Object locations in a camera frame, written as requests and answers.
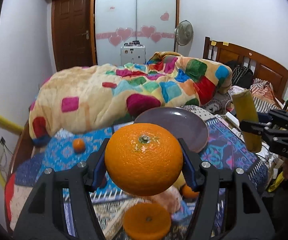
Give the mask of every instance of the metal screw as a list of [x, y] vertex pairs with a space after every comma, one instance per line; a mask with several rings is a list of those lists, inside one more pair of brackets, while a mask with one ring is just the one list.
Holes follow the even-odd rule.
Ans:
[[51, 174], [52, 173], [52, 168], [46, 168], [45, 170], [44, 170], [44, 173], [45, 174]]
[[86, 162], [79, 162], [77, 163], [77, 167], [84, 168], [86, 166]]
[[209, 168], [211, 164], [209, 162], [202, 162], [202, 167]]
[[237, 173], [237, 174], [243, 174], [243, 173], [244, 173], [244, 170], [241, 169], [241, 168], [237, 168], [237, 169], [236, 169], [236, 173]]

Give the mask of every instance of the large orange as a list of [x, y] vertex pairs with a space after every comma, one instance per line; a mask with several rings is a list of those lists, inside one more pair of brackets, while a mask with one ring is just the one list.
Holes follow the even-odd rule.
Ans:
[[117, 130], [105, 150], [109, 176], [124, 191], [136, 196], [157, 195], [179, 177], [183, 154], [177, 139], [166, 129], [136, 123]]

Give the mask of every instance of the orange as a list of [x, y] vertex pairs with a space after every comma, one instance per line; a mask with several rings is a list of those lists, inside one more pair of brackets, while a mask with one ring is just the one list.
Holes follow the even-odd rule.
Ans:
[[182, 187], [182, 195], [185, 198], [197, 198], [199, 195], [199, 192], [192, 191], [192, 189], [187, 184], [185, 184]]
[[133, 240], [159, 240], [171, 227], [171, 215], [157, 203], [138, 203], [125, 212], [123, 228]]
[[105, 164], [118, 187], [135, 196], [152, 196], [168, 189], [179, 177], [183, 153], [166, 129], [136, 123], [113, 134], [106, 146]]
[[78, 138], [78, 139], [75, 139], [73, 141], [73, 149], [75, 152], [82, 153], [85, 151], [85, 148], [86, 147], [85, 147], [85, 143], [84, 143], [83, 139]]

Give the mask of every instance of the sliding wardrobe door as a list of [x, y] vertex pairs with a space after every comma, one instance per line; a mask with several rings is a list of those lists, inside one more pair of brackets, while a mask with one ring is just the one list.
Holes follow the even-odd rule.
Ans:
[[120, 48], [135, 40], [136, 0], [95, 0], [97, 63], [120, 65]]
[[146, 60], [156, 51], [174, 51], [176, 0], [137, 0], [137, 39], [146, 47]]

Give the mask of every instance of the white power adapter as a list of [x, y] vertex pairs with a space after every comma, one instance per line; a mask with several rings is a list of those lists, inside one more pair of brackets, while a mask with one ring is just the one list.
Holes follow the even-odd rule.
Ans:
[[225, 114], [225, 116], [236, 129], [238, 129], [239, 131], [241, 130], [240, 129], [240, 122], [238, 121], [238, 119], [235, 116], [233, 116], [230, 112], [227, 112]]

